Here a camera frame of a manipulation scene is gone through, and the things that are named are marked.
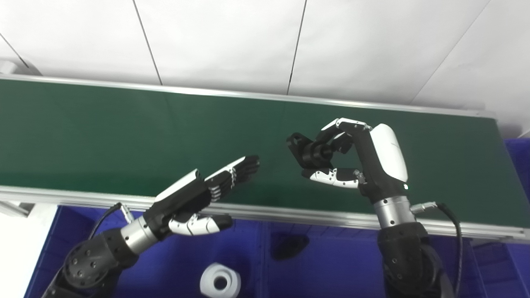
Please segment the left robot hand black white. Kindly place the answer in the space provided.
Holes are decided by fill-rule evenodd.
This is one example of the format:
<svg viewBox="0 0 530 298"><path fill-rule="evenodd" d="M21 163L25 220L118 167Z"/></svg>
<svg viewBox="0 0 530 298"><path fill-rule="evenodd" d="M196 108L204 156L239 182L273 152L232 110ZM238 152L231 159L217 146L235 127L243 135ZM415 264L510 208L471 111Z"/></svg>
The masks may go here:
<svg viewBox="0 0 530 298"><path fill-rule="evenodd" d="M201 236L231 228L230 215L200 216L199 213L228 196L235 186L250 181L259 167L257 155L246 155L208 177L203 177L198 169L191 171L155 197L153 205L142 215L142 227L159 241L171 234Z"/></svg>

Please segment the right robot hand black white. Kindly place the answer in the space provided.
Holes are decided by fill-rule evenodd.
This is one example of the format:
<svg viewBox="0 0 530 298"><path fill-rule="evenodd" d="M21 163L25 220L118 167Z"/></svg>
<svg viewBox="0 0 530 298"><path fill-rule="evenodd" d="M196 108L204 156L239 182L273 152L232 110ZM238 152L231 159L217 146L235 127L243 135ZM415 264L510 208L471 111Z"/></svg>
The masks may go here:
<svg viewBox="0 0 530 298"><path fill-rule="evenodd" d="M355 148L361 168L337 168L330 160L335 151ZM408 172L392 128L375 127L348 118L324 126L302 154L302 176L334 187L358 189L372 203L405 196Z"/></svg>

